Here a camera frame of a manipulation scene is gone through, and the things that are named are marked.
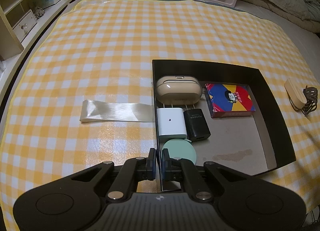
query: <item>brown stain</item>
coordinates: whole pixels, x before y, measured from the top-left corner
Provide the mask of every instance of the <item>brown stain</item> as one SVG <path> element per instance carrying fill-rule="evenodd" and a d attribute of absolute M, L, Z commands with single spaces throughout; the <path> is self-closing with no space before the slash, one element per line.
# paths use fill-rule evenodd
<path fill-rule="evenodd" d="M 223 160 L 223 161 L 238 162 L 238 161 L 241 161 L 245 156 L 249 156 L 249 155 L 252 155 L 251 149 L 238 151 L 234 154 L 218 154 L 218 155 L 212 156 L 212 159 L 214 161 Z"/>

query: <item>black charger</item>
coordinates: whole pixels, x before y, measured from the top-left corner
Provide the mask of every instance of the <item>black charger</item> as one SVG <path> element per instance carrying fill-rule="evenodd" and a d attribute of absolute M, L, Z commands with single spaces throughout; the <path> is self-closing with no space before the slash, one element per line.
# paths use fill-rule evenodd
<path fill-rule="evenodd" d="M 187 108 L 187 110 L 183 112 L 183 116 L 190 141 L 197 142 L 209 138 L 211 133 L 201 109 Z"/>

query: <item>bed sheet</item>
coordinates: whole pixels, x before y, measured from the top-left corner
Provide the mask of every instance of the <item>bed sheet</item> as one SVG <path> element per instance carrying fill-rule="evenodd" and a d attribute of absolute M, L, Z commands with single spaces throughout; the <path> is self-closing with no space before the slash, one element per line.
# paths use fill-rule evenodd
<path fill-rule="evenodd" d="M 276 24 L 201 2 L 84 0 L 64 15 L 31 58 L 9 105 L 1 141 L 0 203 L 8 230 L 20 194 L 102 161 L 147 156 L 154 123 L 81 123 L 82 101 L 152 104 L 152 59 L 194 59 L 260 69 L 281 109 L 297 161 L 263 176 L 320 203 L 320 110 L 304 117 L 284 82 L 320 88 Z M 140 191 L 152 192 L 156 183 Z"/>

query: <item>white charger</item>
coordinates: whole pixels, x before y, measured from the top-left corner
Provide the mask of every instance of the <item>white charger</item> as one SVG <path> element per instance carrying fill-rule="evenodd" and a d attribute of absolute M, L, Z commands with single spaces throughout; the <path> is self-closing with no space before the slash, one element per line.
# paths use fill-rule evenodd
<path fill-rule="evenodd" d="M 187 137 L 182 108 L 157 108 L 159 141 Z"/>

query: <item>mint green disc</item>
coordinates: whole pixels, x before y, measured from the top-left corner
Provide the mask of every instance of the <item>mint green disc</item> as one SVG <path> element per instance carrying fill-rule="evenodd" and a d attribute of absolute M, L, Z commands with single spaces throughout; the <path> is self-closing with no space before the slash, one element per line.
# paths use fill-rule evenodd
<path fill-rule="evenodd" d="M 168 149 L 170 158 L 188 159 L 196 164 L 197 154 L 191 143 L 183 139 L 171 139 L 162 149 Z"/>

